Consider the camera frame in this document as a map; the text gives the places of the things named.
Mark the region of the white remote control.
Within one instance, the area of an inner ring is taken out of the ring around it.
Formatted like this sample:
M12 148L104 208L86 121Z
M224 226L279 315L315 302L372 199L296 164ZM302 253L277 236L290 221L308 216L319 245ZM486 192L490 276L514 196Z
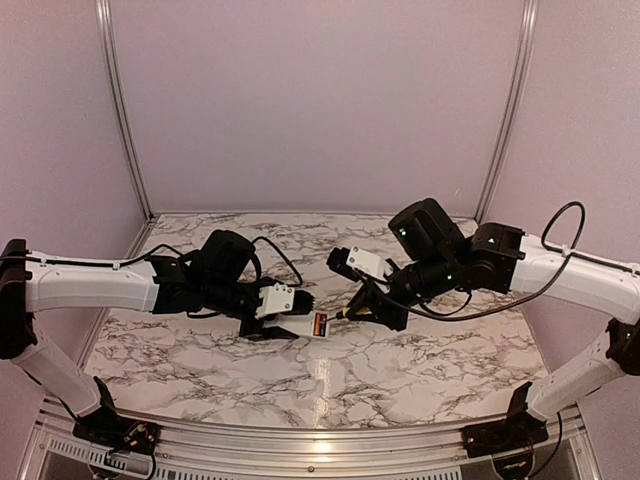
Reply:
M325 338L320 338L320 337L314 337L313 336L313 322L314 322L314 317L315 314L319 313L319 312L311 312L309 314L306 314L308 316L308 329L307 330L289 330L295 334L297 334L298 336L301 337L309 337L309 338L315 338L315 339L325 339Z

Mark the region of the orange battery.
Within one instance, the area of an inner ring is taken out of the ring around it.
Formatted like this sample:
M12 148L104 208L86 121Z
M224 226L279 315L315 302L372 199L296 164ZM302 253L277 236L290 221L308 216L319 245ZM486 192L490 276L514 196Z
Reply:
M316 314L315 314L314 322L313 322L313 336L314 336L314 337L320 337L320 338L323 338L323 337L321 337L321 336L320 336L320 334L319 334L319 320L320 320L320 318L321 318L321 316L322 316L322 315L325 315L325 314L321 314L321 313L316 313Z

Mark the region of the yellow handled screwdriver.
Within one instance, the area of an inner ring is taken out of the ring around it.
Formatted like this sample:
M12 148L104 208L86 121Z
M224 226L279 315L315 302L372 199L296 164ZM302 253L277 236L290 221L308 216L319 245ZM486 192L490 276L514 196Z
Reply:
M343 319L347 319L349 321L367 321L371 320L373 317L374 315L369 308L354 307L345 307L335 313L328 315L330 321Z

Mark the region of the purple battery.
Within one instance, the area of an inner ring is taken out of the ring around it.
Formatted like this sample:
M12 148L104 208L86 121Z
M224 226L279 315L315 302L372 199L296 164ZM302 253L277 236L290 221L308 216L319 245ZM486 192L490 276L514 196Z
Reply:
M329 321L327 315L322 315L319 320L319 334L321 337L326 338L328 335Z

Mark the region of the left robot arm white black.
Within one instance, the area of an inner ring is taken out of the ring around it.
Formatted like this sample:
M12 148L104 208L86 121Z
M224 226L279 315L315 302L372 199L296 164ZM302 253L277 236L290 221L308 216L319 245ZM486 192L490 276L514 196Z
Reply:
M154 315L221 314L240 323L245 338L285 338L270 327L278 315L306 315L312 294L262 275L253 242L230 230L213 231L204 245L169 256L153 248L129 260L86 260L30 251L23 239L1 254L1 357L19 366L63 401L106 445L125 438L126 423L108 389L83 372L34 323L40 311L124 309Z

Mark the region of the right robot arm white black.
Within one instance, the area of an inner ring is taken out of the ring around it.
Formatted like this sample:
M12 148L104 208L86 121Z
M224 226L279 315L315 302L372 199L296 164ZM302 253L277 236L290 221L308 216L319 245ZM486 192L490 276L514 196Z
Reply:
M544 236L499 223L479 226L466 237L433 198L415 202L388 224L411 262L391 260L353 247L336 272L362 284L342 311L363 320L405 329L409 314L444 322L471 315L438 314L434 298L457 290L485 289L517 294L514 306L541 296L564 300L611 319L582 353L548 376L519 388L495 438L515 448L564 407L624 375L639 373L639 268L581 253L574 244L559 246Z

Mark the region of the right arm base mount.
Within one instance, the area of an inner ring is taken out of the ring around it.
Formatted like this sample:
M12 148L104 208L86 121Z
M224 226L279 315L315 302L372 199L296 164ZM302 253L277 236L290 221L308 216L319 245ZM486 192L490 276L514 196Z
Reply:
M533 447L549 439L546 420L537 419L527 410L527 394L531 386L531 382L526 382L513 392L503 419L467 425L461 429L463 446L469 458Z

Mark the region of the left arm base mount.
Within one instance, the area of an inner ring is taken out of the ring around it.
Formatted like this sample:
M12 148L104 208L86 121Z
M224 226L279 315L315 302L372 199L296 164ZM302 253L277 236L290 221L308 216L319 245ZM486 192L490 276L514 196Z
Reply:
M99 408L84 416L74 416L73 435L110 448L112 453L134 452L152 455L160 426L154 422L121 416L106 384L93 377L100 393Z

